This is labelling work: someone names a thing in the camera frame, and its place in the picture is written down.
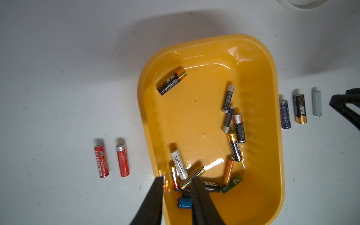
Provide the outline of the pale green white battery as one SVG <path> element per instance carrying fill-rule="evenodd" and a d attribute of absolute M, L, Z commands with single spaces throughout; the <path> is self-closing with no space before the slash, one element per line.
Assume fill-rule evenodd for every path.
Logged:
<path fill-rule="evenodd" d="M 320 91 L 312 91 L 312 105 L 313 115 L 317 117 L 322 116 L 322 100 Z"/>

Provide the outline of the dark blue AA battery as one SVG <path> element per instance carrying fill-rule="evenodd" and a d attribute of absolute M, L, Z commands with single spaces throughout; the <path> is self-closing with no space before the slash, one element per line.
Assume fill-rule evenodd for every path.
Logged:
<path fill-rule="evenodd" d="M 191 209 L 191 198 L 179 197 L 177 199 L 177 206 L 179 209 Z"/>

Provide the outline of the red silver-top battery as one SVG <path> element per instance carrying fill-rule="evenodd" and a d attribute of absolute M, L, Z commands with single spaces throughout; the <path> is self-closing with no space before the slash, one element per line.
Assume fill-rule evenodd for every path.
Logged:
<path fill-rule="evenodd" d="M 127 177 L 130 174 L 130 169 L 129 169 L 126 145 L 124 143 L 118 144 L 116 146 L 116 151 L 118 156 L 121 177 Z"/>

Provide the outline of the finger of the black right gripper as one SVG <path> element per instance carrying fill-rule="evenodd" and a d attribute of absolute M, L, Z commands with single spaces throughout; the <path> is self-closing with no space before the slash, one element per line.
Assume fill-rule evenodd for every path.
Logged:
<path fill-rule="evenodd" d="M 360 108 L 359 88 L 349 89 L 342 95 L 333 95 L 329 105 L 360 130 L 360 114 L 349 108 L 347 104 Z"/>

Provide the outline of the yellow plastic storage box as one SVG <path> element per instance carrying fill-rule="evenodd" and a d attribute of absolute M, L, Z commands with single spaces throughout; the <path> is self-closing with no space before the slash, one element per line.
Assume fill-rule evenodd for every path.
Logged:
<path fill-rule="evenodd" d="M 171 74 L 187 76 L 161 96 L 157 87 Z M 203 165 L 202 179 L 221 183 L 231 149 L 222 130 L 227 87 L 242 114 L 246 142 L 232 176 L 243 181 L 211 198 L 228 225 L 268 225 L 285 198 L 284 162 L 275 62 L 263 43 L 236 34 L 166 47 L 145 64 L 138 103 L 154 176 L 171 177 L 170 150 L 177 148 L 188 170 Z"/>

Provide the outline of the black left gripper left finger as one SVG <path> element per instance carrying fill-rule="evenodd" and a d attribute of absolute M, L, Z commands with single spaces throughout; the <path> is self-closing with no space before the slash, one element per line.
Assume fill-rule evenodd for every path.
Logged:
<path fill-rule="evenodd" d="M 155 178 L 130 225 L 160 225 L 163 205 L 163 177 Z"/>

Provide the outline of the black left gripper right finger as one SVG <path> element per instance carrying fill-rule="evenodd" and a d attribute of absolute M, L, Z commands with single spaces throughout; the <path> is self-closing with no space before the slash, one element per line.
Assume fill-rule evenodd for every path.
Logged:
<path fill-rule="evenodd" d="M 193 225 L 225 224 L 199 177 L 192 180 L 190 194 Z"/>

